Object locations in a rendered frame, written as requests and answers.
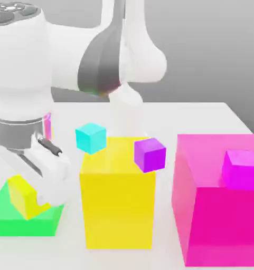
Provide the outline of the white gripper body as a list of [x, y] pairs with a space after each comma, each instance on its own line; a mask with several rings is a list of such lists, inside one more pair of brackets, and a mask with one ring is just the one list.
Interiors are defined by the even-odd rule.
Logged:
[[44, 147], [33, 147], [23, 153], [12, 153], [11, 162], [35, 190], [37, 204], [59, 206], [67, 201], [70, 188], [70, 161], [67, 156], [56, 156]]

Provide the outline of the small yellow cube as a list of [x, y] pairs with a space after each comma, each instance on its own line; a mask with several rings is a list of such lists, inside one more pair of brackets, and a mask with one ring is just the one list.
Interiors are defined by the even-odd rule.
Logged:
[[10, 177], [7, 183], [11, 203], [26, 220], [30, 220], [51, 208], [48, 203], [42, 206], [37, 203], [36, 190], [22, 176]]

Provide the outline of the small cyan cube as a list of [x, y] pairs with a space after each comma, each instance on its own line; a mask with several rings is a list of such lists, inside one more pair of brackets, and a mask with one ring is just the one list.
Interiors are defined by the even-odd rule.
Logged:
[[77, 148], [92, 155], [107, 146], [106, 128], [87, 123], [75, 129]]

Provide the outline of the small purple cube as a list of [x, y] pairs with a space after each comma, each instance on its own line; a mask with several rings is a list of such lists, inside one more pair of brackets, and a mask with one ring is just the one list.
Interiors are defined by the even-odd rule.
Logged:
[[134, 142], [134, 162], [143, 173], [165, 168], [166, 147], [156, 138]]

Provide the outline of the small magenta cube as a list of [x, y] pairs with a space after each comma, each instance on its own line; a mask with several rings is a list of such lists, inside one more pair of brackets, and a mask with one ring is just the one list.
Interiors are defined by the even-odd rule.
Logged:
[[254, 152], [227, 150], [222, 165], [225, 186], [236, 190], [254, 190]]

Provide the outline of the large green box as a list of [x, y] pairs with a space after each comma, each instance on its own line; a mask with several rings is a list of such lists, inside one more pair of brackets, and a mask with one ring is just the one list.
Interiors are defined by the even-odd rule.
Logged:
[[55, 236], [63, 205], [26, 220], [10, 201], [8, 183], [0, 190], [0, 236]]

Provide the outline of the large yellow box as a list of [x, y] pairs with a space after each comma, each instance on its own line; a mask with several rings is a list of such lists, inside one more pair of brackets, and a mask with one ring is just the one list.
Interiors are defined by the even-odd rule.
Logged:
[[88, 249], [151, 249], [156, 175], [134, 163], [140, 137], [109, 137], [85, 154], [80, 187]]

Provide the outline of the large pink box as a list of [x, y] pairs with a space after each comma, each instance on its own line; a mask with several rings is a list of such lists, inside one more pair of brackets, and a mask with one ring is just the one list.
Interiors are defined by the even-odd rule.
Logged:
[[254, 152], [254, 134], [180, 134], [172, 207], [186, 266], [254, 267], [254, 190], [225, 186], [227, 150]]

